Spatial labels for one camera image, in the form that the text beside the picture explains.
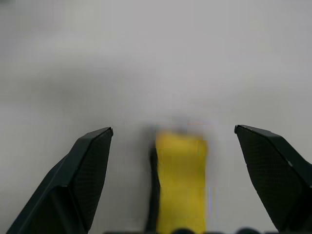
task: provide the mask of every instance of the white background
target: white background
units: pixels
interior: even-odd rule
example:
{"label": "white background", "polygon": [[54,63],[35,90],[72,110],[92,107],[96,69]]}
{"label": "white background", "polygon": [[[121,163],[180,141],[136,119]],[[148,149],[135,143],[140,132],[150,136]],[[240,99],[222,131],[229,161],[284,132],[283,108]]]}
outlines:
{"label": "white background", "polygon": [[236,124],[312,161],[312,2],[7,0],[0,4],[0,232],[75,140],[113,126],[91,234],[142,230],[150,125],[199,121],[210,146],[208,230],[274,230]]}

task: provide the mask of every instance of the white surface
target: white surface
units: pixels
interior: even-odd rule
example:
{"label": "white surface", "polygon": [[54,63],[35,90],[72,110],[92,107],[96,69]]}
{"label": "white surface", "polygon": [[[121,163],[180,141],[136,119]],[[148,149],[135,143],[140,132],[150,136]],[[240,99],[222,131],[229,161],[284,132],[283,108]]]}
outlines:
{"label": "white surface", "polygon": [[142,230],[150,124],[200,120],[210,145],[208,230],[274,230],[235,124],[312,159],[312,2],[16,0],[0,4],[0,232],[88,131],[113,126],[91,234]]}

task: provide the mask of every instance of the yellow sponge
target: yellow sponge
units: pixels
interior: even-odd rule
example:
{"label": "yellow sponge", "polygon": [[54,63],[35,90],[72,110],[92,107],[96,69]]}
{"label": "yellow sponge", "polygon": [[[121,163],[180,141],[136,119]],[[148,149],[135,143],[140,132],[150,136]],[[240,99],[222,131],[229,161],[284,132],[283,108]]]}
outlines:
{"label": "yellow sponge", "polygon": [[198,136],[162,132],[156,136],[160,203],[157,232],[206,231],[205,168],[208,146]]}

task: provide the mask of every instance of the yellow object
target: yellow object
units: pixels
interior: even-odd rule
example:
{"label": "yellow object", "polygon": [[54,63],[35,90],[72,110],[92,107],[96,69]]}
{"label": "yellow object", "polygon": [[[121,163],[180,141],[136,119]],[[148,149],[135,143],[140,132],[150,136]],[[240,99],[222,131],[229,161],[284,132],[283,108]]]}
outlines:
{"label": "yellow object", "polygon": [[198,136],[163,132],[156,136],[160,203],[157,232],[206,231],[207,144]]}

